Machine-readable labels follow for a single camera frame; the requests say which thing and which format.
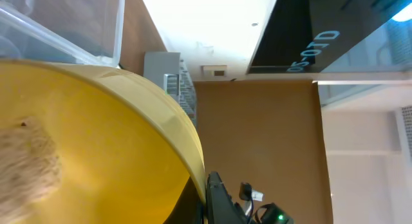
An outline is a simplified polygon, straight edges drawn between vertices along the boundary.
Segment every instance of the brown wall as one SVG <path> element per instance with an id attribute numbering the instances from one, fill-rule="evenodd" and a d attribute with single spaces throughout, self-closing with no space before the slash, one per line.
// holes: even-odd
<path id="1" fill-rule="evenodd" d="M 236 201 L 240 182 L 249 182 L 265 193 L 265 203 L 275 202 L 297 223 L 333 223 L 316 84 L 195 86 L 206 173 L 218 171 Z"/>

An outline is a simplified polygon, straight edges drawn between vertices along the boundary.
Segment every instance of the beige food clump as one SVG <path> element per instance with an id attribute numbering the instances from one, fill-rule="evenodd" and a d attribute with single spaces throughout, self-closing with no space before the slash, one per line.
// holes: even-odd
<path id="1" fill-rule="evenodd" d="M 53 192 L 60 182 L 55 144 L 36 119 L 0 129 L 0 224 L 29 215 L 28 204 Z"/>

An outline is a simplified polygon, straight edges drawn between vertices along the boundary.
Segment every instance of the yellow bowl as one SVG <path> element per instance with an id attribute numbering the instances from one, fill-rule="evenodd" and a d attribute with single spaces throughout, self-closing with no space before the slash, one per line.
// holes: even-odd
<path id="1" fill-rule="evenodd" d="M 0 126 L 35 116 L 57 144 L 62 185 L 21 223 L 162 223 L 203 153 L 180 106 L 148 80 L 102 66 L 0 61 Z"/>

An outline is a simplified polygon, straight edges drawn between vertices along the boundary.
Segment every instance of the clear plastic container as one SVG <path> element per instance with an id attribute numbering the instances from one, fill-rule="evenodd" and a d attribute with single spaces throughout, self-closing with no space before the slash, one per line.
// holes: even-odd
<path id="1" fill-rule="evenodd" d="M 124 0 L 0 0 L 0 58 L 117 66 Z"/>

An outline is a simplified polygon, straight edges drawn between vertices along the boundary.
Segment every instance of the bright light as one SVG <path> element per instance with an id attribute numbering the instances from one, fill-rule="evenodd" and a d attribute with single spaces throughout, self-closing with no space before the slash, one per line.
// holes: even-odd
<path id="1" fill-rule="evenodd" d="M 398 12 L 398 14 L 394 15 L 392 19 L 398 22 L 405 22 L 412 19 L 412 3 L 407 5 L 400 12 Z"/>

